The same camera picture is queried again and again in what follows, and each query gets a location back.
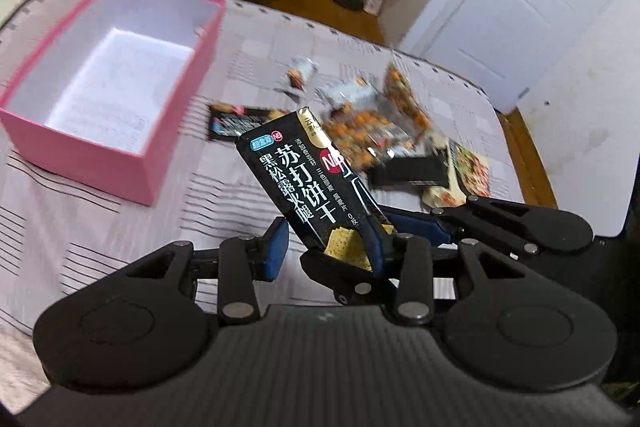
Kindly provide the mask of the small white snack packet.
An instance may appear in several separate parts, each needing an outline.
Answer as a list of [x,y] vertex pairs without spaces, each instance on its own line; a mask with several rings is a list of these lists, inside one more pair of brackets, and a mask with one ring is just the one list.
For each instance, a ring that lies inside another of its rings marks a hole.
[[308,81],[317,70],[317,63],[310,58],[295,57],[285,75],[284,91],[295,95],[305,93]]

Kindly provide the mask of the clear bag mixed nuts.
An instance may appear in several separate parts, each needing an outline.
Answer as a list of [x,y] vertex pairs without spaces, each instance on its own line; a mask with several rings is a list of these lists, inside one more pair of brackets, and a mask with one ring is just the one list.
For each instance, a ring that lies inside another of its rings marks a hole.
[[374,109],[340,110],[323,130],[355,171],[366,171],[397,157],[416,155],[413,137]]

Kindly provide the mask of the pink cardboard box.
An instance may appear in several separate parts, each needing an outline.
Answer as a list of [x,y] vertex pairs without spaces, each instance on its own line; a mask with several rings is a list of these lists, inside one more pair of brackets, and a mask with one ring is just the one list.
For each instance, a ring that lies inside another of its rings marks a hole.
[[226,0],[81,0],[12,76],[1,121],[26,160],[151,206]]

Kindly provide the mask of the beige instant noodle bag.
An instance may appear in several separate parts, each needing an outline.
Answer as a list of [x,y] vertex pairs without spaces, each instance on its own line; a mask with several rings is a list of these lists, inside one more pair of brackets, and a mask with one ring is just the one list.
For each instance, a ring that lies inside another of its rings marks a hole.
[[422,202],[431,208],[459,207],[470,196],[490,196],[489,162],[485,156],[449,140],[446,145],[447,183],[428,186],[422,193]]

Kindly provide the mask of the black soda cracker packet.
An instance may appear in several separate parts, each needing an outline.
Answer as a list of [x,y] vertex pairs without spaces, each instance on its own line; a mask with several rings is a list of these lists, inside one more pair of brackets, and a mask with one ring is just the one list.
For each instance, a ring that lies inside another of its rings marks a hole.
[[236,149],[308,249],[323,253],[334,231],[354,231],[382,272],[390,221],[308,107],[241,134]]

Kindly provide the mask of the black foil snack packet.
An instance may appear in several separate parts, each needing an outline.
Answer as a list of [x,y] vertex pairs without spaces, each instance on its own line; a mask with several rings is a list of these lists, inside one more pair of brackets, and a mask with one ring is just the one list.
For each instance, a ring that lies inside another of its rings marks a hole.
[[372,187],[448,187],[448,164],[437,155],[395,157],[366,171]]

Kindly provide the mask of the white grey snack packet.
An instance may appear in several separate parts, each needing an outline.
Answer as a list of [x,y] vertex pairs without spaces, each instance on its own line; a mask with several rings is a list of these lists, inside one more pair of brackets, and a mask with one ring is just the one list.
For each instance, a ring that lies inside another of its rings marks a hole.
[[378,94],[375,87],[363,77],[322,84],[316,92],[331,108],[339,108],[345,104],[360,105],[374,100]]

